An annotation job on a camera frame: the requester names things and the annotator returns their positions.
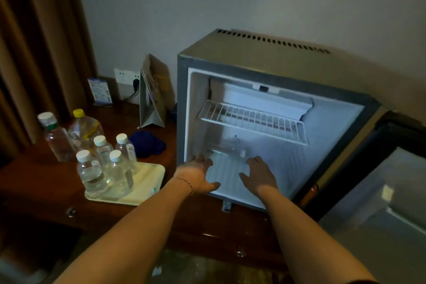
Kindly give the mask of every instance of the blue cloth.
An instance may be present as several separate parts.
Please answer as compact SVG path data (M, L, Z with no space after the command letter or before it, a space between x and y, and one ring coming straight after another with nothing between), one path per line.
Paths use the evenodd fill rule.
M148 156L159 155L166 149L166 143L155 137L150 131L138 130L129 137L135 146L136 157L147 158Z

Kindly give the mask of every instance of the curtain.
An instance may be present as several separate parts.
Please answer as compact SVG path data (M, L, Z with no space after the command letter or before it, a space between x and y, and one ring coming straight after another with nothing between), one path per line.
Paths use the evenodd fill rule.
M80 0L0 0L0 164L39 140L40 112L91 103L95 76Z

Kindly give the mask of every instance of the white tray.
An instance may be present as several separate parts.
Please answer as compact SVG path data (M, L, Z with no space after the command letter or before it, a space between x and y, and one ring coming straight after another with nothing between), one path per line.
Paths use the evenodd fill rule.
M215 124L253 131L258 134L307 145L302 121L250 108L206 100L198 118Z
M152 196L153 193L157 193L160 190L166 172L164 166L159 164L138 162L138 167L139 171L133 176L133 181L135 182L133 190L128 195L119 199L114 199L108 195L109 191L107 191L95 199L89 197L87 193L84 193L84 196L87 200L91 201L138 206Z

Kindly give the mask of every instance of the floor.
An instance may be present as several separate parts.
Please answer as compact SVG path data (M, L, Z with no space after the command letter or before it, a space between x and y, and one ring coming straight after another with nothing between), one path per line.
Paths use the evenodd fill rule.
M54 270L41 284L51 284L61 272L98 238L95 234L83 234L70 260L58 262ZM157 262L150 284L272 284L272 274L217 260L192 256L165 249Z

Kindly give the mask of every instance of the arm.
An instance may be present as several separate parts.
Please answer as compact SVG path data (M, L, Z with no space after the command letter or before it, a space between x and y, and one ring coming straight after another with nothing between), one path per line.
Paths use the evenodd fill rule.
M203 155L176 169L162 190L141 203L80 255L55 284L144 283L166 243L181 203L205 194L220 183L206 181L213 164Z
M260 158L249 158L245 187L265 205L290 273L297 283L346 284L374 277L349 251L299 207L280 194L274 175Z

